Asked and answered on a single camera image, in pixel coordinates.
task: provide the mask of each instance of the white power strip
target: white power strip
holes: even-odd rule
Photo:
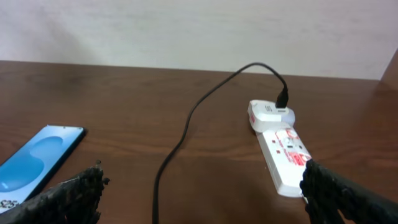
[[[294,112],[270,101],[252,100],[248,113],[278,194],[302,197],[300,181],[311,155],[293,128]]]

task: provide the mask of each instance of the smartphone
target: smartphone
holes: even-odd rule
[[[82,127],[48,125],[1,165],[0,213],[40,193],[85,133]]]

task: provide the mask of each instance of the white charger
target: white charger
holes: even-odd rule
[[[248,113],[278,194],[302,197],[300,181],[311,155],[293,128],[293,110],[276,108],[271,101],[252,100]]]

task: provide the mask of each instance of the black cable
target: black cable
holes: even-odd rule
[[[268,70],[270,70],[283,84],[284,84],[284,89],[278,96],[276,105],[277,108],[285,108],[287,104],[287,100],[289,97],[287,96],[287,85],[285,80],[279,75],[273,68],[270,66],[261,63],[261,62],[254,62],[250,63],[249,65],[244,66],[243,68],[239,69],[238,71],[234,72],[232,75],[230,75],[228,78],[226,78],[224,81],[222,81],[220,84],[212,88],[208,93],[206,93],[203,97],[201,97],[197,103],[195,103],[191,109],[191,111],[188,114],[187,121],[185,122],[185,127],[184,131],[182,133],[180,141],[177,143],[177,145],[174,147],[174,149],[168,154],[168,156],[164,159],[162,165],[159,167],[159,171],[157,171],[156,178],[155,178],[155,185],[154,185],[154,201],[152,202],[152,224],[158,224],[159,223],[159,182],[160,182],[160,177],[162,176],[162,173],[164,169],[166,168],[167,164],[170,162],[170,160],[173,158],[174,154],[177,152],[179,147],[181,146],[182,142],[185,139],[185,136],[187,135],[187,130],[188,130],[188,125],[189,121],[191,120],[192,113],[196,109],[196,107],[204,100],[206,99],[207,96],[212,94],[214,91],[216,91],[219,87],[224,85],[226,82],[230,81],[233,77],[236,75],[240,74],[243,72],[245,69],[251,67],[251,66],[262,66]]]

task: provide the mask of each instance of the wooden table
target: wooden table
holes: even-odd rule
[[[47,188],[103,162],[100,223],[150,223],[155,173],[189,109],[229,73],[0,62],[0,163],[46,124],[88,134]],[[398,92],[378,81],[285,77],[313,158],[398,202]],[[161,223],[309,223],[277,195],[246,113],[281,84],[244,74],[206,99],[160,183]]]

